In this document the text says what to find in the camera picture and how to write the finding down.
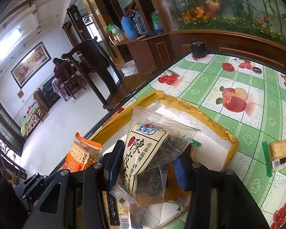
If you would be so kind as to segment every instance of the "wooden shelf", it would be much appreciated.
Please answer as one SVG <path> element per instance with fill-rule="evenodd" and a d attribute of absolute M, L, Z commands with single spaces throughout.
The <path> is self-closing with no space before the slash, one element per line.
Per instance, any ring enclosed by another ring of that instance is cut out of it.
<path fill-rule="evenodd" d="M 117 45 L 114 45 L 114 46 L 119 46 L 119 45 L 128 45 L 130 43 L 135 43 L 135 42 L 139 42 L 139 41 L 145 41 L 145 40 L 150 40 L 152 38 L 155 38 L 155 37 L 158 37 L 158 36 L 162 36 L 162 35 L 167 35 L 168 33 L 158 33 L 158 34 L 155 34 L 155 35 L 142 35 L 136 39 L 133 39 L 133 40 L 125 40 Z"/>

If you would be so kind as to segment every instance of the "white bucket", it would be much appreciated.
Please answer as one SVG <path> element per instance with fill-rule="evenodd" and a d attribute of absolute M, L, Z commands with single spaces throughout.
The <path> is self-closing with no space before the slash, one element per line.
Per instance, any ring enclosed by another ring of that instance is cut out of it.
<path fill-rule="evenodd" d="M 133 74 L 137 74 L 138 69 L 136 67 L 136 64 L 134 63 L 133 60 L 126 62 L 123 67 L 121 68 L 122 72 L 124 73 L 124 75 L 127 76 L 131 76 Z"/>

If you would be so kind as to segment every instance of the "plastic bottle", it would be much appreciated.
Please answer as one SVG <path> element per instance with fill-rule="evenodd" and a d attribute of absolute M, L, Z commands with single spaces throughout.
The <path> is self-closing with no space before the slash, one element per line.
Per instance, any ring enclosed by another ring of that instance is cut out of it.
<path fill-rule="evenodd" d="M 133 25 L 133 21 L 128 16 L 123 16 L 121 20 L 122 28 L 126 34 L 127 39 L 133 40 L 138 37 L 138 33 Z"/>
<path fill-rule="evenodd" d="M 164 32 L 162 22 L 160 21 L 160 18 L 159 18 L 157 11 L 152 13 L 152 19 L 153 19 L 155 33 Z"/>

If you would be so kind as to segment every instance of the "picture frame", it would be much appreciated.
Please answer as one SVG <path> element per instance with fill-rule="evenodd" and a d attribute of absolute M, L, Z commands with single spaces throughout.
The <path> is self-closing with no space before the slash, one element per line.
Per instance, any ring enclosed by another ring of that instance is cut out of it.
<path fill-rule="evenodd" d="M 41 41 L 21 59 L 11 74 L 18 86 L 22 88 L 49 60 L 51 57 Z"/>
<path fill-rule="evenodd" d="M 17 94 L 17 96 L 21 99 L 24 96 L 24 92 L 20 90 Z"/>

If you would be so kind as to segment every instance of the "yellow tape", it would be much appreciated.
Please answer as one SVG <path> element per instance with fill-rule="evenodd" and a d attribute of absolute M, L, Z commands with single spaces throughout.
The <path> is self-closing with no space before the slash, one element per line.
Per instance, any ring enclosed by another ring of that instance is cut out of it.
<path fill-rule="evenodd" d="M 194 104 L 170 95 L 166 95 L 163 93 L 163 91 L 159 90 L 153 91 L 148 95 L 142 97 L 138 101 L 135 101 L 134 103 L 129 105 L 117 117 L 111 120 L 101 130 L 96 132 L 90 138 L 90 140 L 101 143 L 103 145 L 107 140 L 109 140 L 115 133 L 117 133 L 123 126 L 125 126 L 131 120 L 133 114 L 133 106 L 141 106 L 146 108 L 148 105 L 150 105 L 152 102 L 156 100 L 159 100 L 164 105 L 188 113 L 189 115 L 195 117 L 203 124 L 211 128 L 220 138 L 226 139 L 231 142 L 231 147 L 228 151 L 228 155 L 226 157 L 226 160 L 222 168 L 223 171 L 228 165 L 228 163 L 231 161 L 231 159 L 234 157 L 237 151 L 237 148 L 239 146 L 239 141 L 237 140 L 237 138 L 229 131 L 227 131 L 223 126 L 218 125 L 215 121 L 209 118 L 199 108 L 194 106 Z"/>

